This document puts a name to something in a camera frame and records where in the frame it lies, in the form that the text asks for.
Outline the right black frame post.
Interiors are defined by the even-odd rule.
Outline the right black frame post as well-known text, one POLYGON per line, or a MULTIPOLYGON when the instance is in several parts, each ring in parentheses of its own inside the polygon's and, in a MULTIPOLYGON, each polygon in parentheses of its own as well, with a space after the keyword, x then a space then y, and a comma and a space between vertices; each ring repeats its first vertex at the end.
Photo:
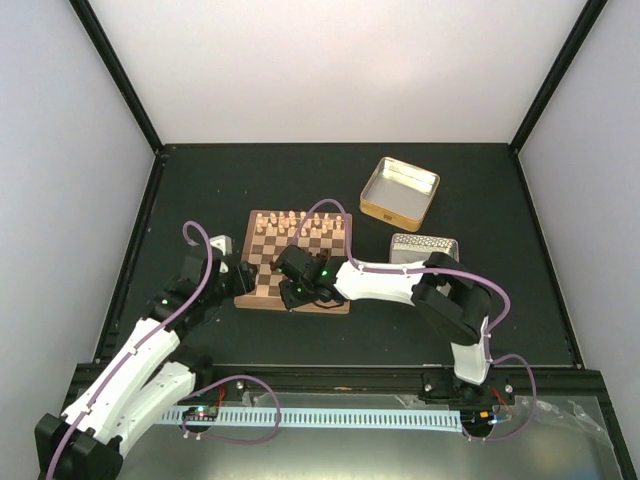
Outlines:
POLYGON ((519 154, 522 151, 607 3, 607 0, 588 0, 584 3, 540 88, 534 96, 532 103, 527 109, 523 120, 509 143, 510 150, 515 154, 519 154))

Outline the silver patterned tin lid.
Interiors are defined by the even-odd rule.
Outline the silver patterned tin lid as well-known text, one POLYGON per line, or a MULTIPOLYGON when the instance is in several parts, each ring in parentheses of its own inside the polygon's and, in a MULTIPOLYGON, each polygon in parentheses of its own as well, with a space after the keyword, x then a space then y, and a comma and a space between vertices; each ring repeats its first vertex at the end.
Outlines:
POLYGON ((428 235, 396 233, 391 238, 389 262, 413 263, 428 259, 432 253, 444 253, 459 260, 459 244, 455 239, 428 235))

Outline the right controller circuit board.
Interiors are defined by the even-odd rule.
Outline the right controller circuit board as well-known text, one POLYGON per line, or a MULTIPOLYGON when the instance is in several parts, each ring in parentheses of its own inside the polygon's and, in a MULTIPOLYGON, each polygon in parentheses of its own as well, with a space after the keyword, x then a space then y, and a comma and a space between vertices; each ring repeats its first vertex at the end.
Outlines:
POLYGON ((492 410, 462 412, 460 418, 462 423, 471 425, 495 425, 501 421, 498 413, 492 410))

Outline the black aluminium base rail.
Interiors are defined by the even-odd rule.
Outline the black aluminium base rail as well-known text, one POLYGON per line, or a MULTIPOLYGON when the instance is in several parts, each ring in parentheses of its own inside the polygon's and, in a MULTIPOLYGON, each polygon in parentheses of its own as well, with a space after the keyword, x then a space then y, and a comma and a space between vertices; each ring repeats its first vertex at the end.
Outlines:
POLYGON ((607 402, 609 395, 602 375, 595 370, 569 367, 534 367, 529 375, 516 365, 490 369, 487 380, 474 386, 457 379, 451 367, 287 367, 215 364, 201 389, 233 375, 261 379, 276 393, 294 394, 394 394, 415 395, 427 404, 479 407, 501 398, 509 404, 517 396, 529 396, 535 384, 539 397, 587 396, 607 402))

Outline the controller circuit board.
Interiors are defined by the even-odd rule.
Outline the controller circuit board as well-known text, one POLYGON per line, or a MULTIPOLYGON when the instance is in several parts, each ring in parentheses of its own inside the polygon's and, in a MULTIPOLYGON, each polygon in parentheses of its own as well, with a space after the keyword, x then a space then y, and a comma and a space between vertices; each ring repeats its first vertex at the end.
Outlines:
POLYGON ((495 425, 501 421, 498 413, 492 410, 462 412, 460 418, 462 423, 471 425, 495 425))
POLYGON ((218 416, 217 406, 191 406, 182 414, 186 422, 213 422, 218 416))

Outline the left black frame post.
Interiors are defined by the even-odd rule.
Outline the left black frame post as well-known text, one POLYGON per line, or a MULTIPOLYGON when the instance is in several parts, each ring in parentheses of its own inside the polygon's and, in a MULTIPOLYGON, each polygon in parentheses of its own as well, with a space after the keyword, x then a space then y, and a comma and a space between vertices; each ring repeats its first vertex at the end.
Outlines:
POLYGON ((70 0, 69 4, 73 8, 96 52, 110 74, 148 145, 154 153, 158 153, 163 149, 163 142, 154 128, 91 2, 87 0, 70 0))

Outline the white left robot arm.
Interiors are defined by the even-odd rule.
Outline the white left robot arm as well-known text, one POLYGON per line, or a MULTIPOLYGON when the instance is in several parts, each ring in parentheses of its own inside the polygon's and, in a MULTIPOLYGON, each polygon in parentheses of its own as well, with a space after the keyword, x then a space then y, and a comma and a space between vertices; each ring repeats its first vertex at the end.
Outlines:
POLYGON ((97 379, 59 416, 35 427, 43 479, 114 479, 139 438, 170 407, 214 388, 212 359, 185 345, 206 313, 251 292, 255 266, 225 235, 193 243, 181 271, 154 295, 97 379))

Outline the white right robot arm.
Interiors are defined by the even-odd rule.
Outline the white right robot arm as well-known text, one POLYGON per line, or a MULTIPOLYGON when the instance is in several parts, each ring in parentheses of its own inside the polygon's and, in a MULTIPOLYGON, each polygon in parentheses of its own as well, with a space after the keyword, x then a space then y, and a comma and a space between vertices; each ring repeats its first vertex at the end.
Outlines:
POLYGON ((270 267, 284 276, 279 292, 288 310, 357 300, 415 308, 451 345, 457 396, 476 403, 490 392, 487 334, 491 296, 479 277, 452 257, 437 252, 423 262, 363 263, 347 257, 313 255, 289 245, 270 267))

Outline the gold square tin box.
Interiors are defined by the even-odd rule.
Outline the gold square tin box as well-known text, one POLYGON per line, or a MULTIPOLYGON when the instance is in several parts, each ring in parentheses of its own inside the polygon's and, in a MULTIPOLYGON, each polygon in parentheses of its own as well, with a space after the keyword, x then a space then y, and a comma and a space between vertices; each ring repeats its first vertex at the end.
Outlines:
POLYGON ((360 194, 360 211, 404 231, 417 232, 434 200, 440 176, 383 157, 360 194))

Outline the left controller circuit board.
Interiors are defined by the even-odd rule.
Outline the left controller circuit board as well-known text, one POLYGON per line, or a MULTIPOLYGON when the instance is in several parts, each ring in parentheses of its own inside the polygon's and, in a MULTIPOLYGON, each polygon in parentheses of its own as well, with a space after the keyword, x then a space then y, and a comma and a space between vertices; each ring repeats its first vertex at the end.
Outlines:
POLYGON ((182 414, 186 422, 213 422, 218 416, 217 406, 191 406, 182 414))

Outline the black frame post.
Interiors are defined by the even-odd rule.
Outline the black frame post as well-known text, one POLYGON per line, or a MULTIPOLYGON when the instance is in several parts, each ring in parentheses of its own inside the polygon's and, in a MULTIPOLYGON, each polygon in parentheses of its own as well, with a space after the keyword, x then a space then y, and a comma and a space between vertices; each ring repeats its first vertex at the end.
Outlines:
POLYGON ((607 3, 607 0, 588 0, 584 3, 540 88, 534 96, 532 103, 527 109, 523 120, 509 143, 510 150, 515 154, 519 154, 522 151, 607 3))
POLYGON ((158 153, 163 149, 163 142, 154 128, 91 2, 87 0, 70 0, 69 4, 73 8, 96 52, 110 74, 148 145, 154 153, 158 153))

